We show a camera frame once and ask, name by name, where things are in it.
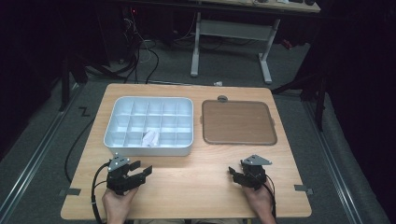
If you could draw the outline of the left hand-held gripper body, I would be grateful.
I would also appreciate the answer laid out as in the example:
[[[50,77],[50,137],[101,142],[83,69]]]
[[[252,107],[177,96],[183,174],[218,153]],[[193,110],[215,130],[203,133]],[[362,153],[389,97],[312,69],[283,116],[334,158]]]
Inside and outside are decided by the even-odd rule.
[[[107,168],[106,187],[123,195],[126,191],[136,187],[134,177],[129,176],[129,165],[132,162],[119,153],[115,153]]]

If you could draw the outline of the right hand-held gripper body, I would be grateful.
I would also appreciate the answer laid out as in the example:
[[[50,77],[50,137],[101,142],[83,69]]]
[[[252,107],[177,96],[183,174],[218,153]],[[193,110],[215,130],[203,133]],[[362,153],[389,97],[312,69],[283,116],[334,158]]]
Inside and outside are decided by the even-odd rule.
[[[243,170],[242,185],[249,188],[259,189],[267,179],[264,165],[272,163],[259,155],[251,155],[241,160]]]

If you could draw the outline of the person's left hand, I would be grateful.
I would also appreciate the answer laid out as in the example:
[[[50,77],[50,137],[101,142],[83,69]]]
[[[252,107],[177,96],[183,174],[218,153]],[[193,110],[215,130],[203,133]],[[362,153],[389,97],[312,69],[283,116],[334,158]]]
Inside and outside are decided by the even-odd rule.
[[[102,202],[108,218],[127,218],[131,210],[132,200],[138,188],[129,190],[125,195],[118,195],[111,189],[106,189]]]

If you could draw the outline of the white compartment storage box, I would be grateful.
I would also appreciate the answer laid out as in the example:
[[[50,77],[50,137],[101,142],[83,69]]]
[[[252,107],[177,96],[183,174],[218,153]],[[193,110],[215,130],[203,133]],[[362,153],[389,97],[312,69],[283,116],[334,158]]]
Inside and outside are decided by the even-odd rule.
[[[105,146],[124,156],[187,156],[194,139],[193,102],[185,97],[123,96],[112,109]],[[143,147],[143,136],[160,134],[156,147]]]

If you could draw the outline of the white sock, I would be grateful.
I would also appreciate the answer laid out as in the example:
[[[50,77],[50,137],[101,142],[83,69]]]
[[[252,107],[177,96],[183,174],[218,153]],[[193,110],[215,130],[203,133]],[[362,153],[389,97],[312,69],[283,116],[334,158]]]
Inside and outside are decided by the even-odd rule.
[[[143,147],[156,147],[159,143],[160,134],[156,131],[149,130],[142,139]]]

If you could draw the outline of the metal floor rail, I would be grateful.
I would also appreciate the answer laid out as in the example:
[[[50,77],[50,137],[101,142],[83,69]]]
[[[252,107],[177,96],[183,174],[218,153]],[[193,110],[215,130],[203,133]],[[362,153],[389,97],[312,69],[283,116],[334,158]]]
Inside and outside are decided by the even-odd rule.
[[[337,165],[336,159],[334,158],[330,145],[325,137],[323,131],[321,131],[315,120],[315,111],[314,107],[307,102],[303,102],[304,111],[306,112],[311,125],[313,126],[316,136],[319,140],[319,144],[322,151],[322,156],[324,159],[324,163],[328,169],[328,172],[331,176],[333,185],[337,192],[338,198],[346,212],[346,216],[349,220],[350,224],[363,224],[361,215],[357,209],[357,206],[352,198],[351,192],[345,179],[342,176],[342,173]]]
[[[71,104],[75,102],[83,89],[84,85],[75,84],[73,86],[69,101],[65,105],[62,105],[57,111],[55,118],[49,125],[39,144],[36,146],[30,160],[23,166],[23,170],[18,175],[18,179],[14,182],[12,189],[9,191],[7,197],[0,205],[0,224],[6,224],[11,217],[15,207],[19,203],[22,195],[28,188],[30,182],[35,176],[37,169],[50,149],[54,135],[59,130],[60,125],[64,121],[64,117],[69,111]]]

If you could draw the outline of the person's right hand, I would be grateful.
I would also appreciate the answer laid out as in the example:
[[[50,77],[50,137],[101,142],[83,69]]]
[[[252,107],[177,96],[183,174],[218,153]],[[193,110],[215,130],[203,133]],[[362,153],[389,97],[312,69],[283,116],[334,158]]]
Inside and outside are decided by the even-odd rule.
[[[268,186],[263,185],[259,189],[242,187],[242,190],[247,196],[251,209],[260,219],[267,220],[273,217],[272,191]]]

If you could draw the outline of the black stand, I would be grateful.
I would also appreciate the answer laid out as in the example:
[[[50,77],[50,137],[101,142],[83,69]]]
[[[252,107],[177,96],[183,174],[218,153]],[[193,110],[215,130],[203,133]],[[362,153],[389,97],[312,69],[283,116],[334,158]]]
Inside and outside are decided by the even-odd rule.
[[[60,110],[65,111],[70,101],[70,77],[73,77],[77,84],[86,84],[88,76],[82,58],[77,54],[66,55],[62,65],[62,103]]]
[[[329,66],[326,64],[320,65],[311,75],[295,78],[292,82],[272,90],[272,94],[280,94],[291,89],[301,89],[300,98],[302,101],[315,99],[314,122],[322,132],[322,116],[325,109],[324,101],[328,75]]]

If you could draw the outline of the brown square tray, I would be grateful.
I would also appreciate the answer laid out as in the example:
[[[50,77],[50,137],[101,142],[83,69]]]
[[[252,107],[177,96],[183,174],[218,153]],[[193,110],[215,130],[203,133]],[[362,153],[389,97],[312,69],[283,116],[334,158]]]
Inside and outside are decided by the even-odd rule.
[[[208,144],[272,146],[275,124],[264,102],[205,100],[203,138]]]

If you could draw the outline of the desk with white legs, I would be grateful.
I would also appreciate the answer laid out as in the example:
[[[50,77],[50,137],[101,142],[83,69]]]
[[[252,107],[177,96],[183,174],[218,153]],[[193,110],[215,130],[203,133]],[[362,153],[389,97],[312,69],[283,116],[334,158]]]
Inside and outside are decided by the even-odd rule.
[[[217,4],[219,6],[246,7],[272,12],[303,13],[308,15],[319,14],[320,7],[316,0],[197,0],[199,7],[204,4]],[[269,24],[247,23],[242,21],[225,21],[217,19],[203,19],[201,13],[196,13],[194,50],[191,59],[191,76],[199,74],[200,62],[200,39],[203,35],[228,37],[246,40],[263,41],[265,46],[258,54],[258,60],[262,70],[262,76],[266,84],[273,82],[268,67],[267,57],[273,45],[281,19],[275,17]]]

